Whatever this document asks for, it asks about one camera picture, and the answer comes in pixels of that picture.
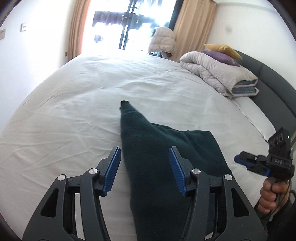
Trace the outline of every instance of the white pillow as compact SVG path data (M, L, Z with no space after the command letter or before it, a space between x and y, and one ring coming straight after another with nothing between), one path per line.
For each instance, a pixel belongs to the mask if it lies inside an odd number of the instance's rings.
M272 123L249 97L236 97L232 101L266 141L276 133Z

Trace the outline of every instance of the white wall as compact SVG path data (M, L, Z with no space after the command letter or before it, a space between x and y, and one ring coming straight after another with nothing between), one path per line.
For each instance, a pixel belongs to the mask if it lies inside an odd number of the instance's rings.
M0 132L24 98L67 62L73 8L74 0L22 0L1 26Z
M272 4L267 0L213 0L217 4L229 4L229 5L252 5L251 7L265 8L276 11Z
M287 25L272 5L260 7L262 0L252 0L255 7L239 2L217 5L207 43L227 44L265 63L296 88L296 41Z

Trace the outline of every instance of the bed frame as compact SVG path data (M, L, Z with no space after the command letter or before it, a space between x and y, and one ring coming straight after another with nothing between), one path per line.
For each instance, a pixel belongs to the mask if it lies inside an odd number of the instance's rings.
M296 90L277 72L260 61L237 51L242 60L237 62L254 73L259 81L258 95L251 99L273 124L289 131L292 145L296 142Z

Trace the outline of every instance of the wall socket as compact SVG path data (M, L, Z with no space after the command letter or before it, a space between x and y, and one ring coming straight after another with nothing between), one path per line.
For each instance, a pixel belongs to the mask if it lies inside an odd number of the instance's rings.
M6 29L0 30L0 40L6 37Z
M20 31L23 32L23 31L26 31L28 28L28 25L26 23L22 23L21 26L20 26Z

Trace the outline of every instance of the beige curtain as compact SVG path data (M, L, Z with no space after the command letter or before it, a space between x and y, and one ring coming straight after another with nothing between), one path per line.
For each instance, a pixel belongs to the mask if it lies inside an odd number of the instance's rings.
M84 25L91 0L76 0L69 39L69 57L71 60L81 54Z
M212 0L184 0L174 28L176 50L172 58L190 51L201 51L212 26L216 3Z

